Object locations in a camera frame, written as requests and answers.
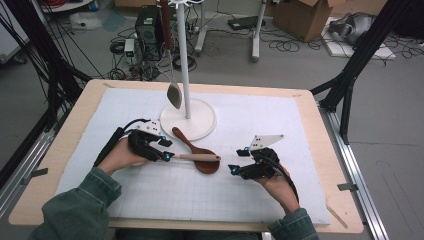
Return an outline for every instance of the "electronic device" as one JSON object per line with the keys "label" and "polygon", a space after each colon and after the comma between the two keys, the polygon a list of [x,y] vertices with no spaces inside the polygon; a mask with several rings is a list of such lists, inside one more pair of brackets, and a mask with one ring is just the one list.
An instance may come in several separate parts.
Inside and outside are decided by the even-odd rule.
{"label": "electronic device", "polygon": [[278,158],[277,153],[273,149],[268,148],[269,145],[280,141],[283,137],[284,135],[255,136],[250,147],[245,147],[243,150],[237,150],[238,156],[252,156],[255,163],[243,167],[229,164],[228,167],[230,168],[231,175],[240,176],[244,180],[272,178],[278,171],[281,176],[286,178],[289,186],[292,188],[296,196],[297,201],[299,202],[296,186],[292,179],[280,165],[280,159]]}
{"label": "electronic device", "polygon": [[145,61],[159,61],[162,58],[162,20],[156,5],[141,6],[135,23],[141,57]]}
{"label": "electronic device", "polygon": [[132,38],[128,38],[125,40],[124,47],[125,58],[127,59],[127,63],[131,66],[137,64],[137,56],[135,54],[135,40]]}
{"label": "electronic device", "polygon": [[329,33],[336,32],[352,46],[357,46],[370,29],[375,17],[367,13],[347,13],[343,18],[331,21]]}
{"label": "electronic device", "polygon": [[[135,129],[127,130],[134,123],[140,123]],[[112,134],[112,137],[100,151],[97,156],[96,161],[94,162],[94,167],[97,167],[103,159],[112,151],[113,147],[118,143],[119,139],[128,136],[128,144],[130,150],[144,158],[147,158],[150,161],[156,162],[161,159],[164,161],[169,161],[173,156],[172,153],[161,152],[154,147],[150,146],[150,143],[155,141],[159,145],[169,147],[172,145],[172,142],[166,140],[165,136],[162,136],[160,132],[160,124],[156,121],[147,120],[147,119],[135,119],[129,122],[125,127],[118,127],[115,132]]]}
{"label": "electronic device", "polygon": [[[258,23],[258,17],[244,17],[228,20],[228,25],[234,30],[255,28]],[[262,20],[261,26],[265,26],[266,22]]]}

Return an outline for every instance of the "spoon handle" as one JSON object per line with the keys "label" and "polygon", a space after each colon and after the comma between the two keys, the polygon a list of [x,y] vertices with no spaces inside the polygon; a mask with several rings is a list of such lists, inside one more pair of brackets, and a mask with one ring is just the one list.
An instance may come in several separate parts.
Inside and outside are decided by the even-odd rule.
{"label": "spoon handle", "polygon": [[191,149],[195,148],[193,144],[186,138],[186,136],[181,132],[181,130],[177,127],[172,128],[172,133],[179,138],[181,141],[183,141],[185,144],[187,144]]}

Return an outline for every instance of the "round white base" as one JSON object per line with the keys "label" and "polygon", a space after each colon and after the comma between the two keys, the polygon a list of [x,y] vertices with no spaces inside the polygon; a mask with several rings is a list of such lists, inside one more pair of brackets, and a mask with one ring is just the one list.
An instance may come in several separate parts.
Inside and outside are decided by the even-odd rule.
{"label": "round white base", "polygon": [[189,141],[202,139],[209,135],[216,126],[216,115],[213,108],[199,99],[190,99],[191,118],[186,118],[185,104],[180,109],[171,104],[166,106],[160,115],[162,129],[171,137],[172,128],[177,127]]}

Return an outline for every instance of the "white stand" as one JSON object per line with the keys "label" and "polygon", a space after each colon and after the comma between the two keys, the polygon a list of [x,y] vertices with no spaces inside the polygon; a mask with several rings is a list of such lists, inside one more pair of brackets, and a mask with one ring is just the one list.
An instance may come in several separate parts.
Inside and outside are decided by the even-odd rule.
{"label": "white stand", "polygon": [[205,5],[201,3],[200,5],[200,32],[197,37],[197,44],[194,50],[197,53],[197,56],[200,56],[202,52],[203,43],[205,42],[206,32],[208,31],[208,25],[205,25]]}
{"label": "white stand", "polygon": [[175,3],[177,10],[178,41],[180,44],[181,73],[183,77],[184,106],[175,109],[168,105],[162,111],[160,122],[163,130],[170,136],[173,127],[178,127],[190,141],[201,139],[209,135],[216,126],[216,116],[212,107],[199,99],[190,102],[190,86],[187,64],[187,43],[185,34],[184,4],[190,0],[170,0]]}
{"label": "white stand", "polygon": [[166,106],[160,116],[162,129],[170,136],[173,127],[178,127],[189,141],[202,139],[209,135],[216,126],[216,115],[213,108],[200,99],[191,101],[192,115],[190,119],[184,117],[185,107],[174,108]]}
{"label": "white stand", "polygon": [[259,10],[258,22],[256,24],[256,30],[253,34],[253,43],[252,43],[252,59],[253,61],[259,62],[259,33],[261,32],[262,20],[264,19],[266,7],[266,0],[262,0],[261,9]]}

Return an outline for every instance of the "person's left hand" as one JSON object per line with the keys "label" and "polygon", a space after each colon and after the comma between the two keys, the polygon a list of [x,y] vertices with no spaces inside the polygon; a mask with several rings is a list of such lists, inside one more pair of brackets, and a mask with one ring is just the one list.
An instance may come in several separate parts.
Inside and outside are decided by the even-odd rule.
{"label": "person's left hand", "polygon": [[112,151],[99,164],[98,168],[112,175],[116,170],[131,165],[142,165],[146,162],[149,162],[149,160],[131,152],[128,146],[128,138],[125,137],[119,140]]}

